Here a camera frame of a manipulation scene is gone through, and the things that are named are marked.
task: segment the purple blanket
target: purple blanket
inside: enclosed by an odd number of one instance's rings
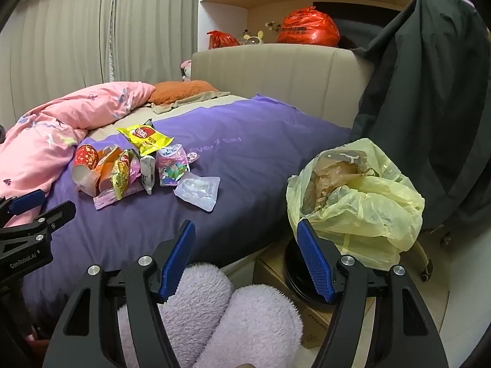
[[[75,192],[71,164],[52,187],[45,209],[72,200],[75,219],[52,235],[53,262],[24,279],[26,304],[48,332],[81,275],[90,265],[121,269],[163,240],[173,238],[186,219],[196,226],[193,262],[232,263],[274,241],[274,227],[286,217],[286,184],[319,152],[348,142],[340,128],[274,99],[257,95],[229,105],[197,108],[156,121],[186,152],[200,154],[191,170],[221,178],[217,204],[208,213],[156,184],[96,211],[92,198]],[[122,135],[87,138],[100,150],[131,145]]]

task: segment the trash bag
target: trash bag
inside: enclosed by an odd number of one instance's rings
[[[389,270],[421,229],[424,199],[384,152],[363,138],[321,152],[288,180],[288,218],[307,218],[366,267]]]
[[[339,30],[331,17],[308,7],[288,14],[276,42],[335,47],[339,39]]]
[[[212,30],[208,32],[210,35],[210,43],[208,44],[208,49],[221,48],[221,47],[234,47],[240,45],[235,37],[228,33],[223,33],[218,30]]]

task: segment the fuzzy slipper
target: fuzzy slipper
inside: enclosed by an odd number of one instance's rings
[[[184,270],[176,294],[159,311],[181,368],[191,368],[227,309],[233,286],[218,268],[197,264]],[[126,305],[118,311],[119,332],[128,368],[137,368]]]
[[[193,368],[287,368],[300,346],[303,324],[293,303],[266,285],[238,289]]]

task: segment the yellow snack bag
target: yellow snack bag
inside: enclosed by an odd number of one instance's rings
[[[120,153],[111,171],[111,183],[114,188],[116,199],[120,200],[123,197],[124,191],[128,186],[128,177],[130,175],[130,154],[128,150]]]
[[[128,128],[117,128],[116,130],[138,148],[140,156],[158,151],[173,141],[173,138],[159,133],[148,125],[134,125]]]

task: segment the yellow bunny ear figurine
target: yellow bunny ear figurine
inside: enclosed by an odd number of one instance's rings
[[[245,40],[244,45],[264,44],[263,37],[264,37],[264,33],[262,30],[258,31],[257,36],[244,35],[244,40]]]

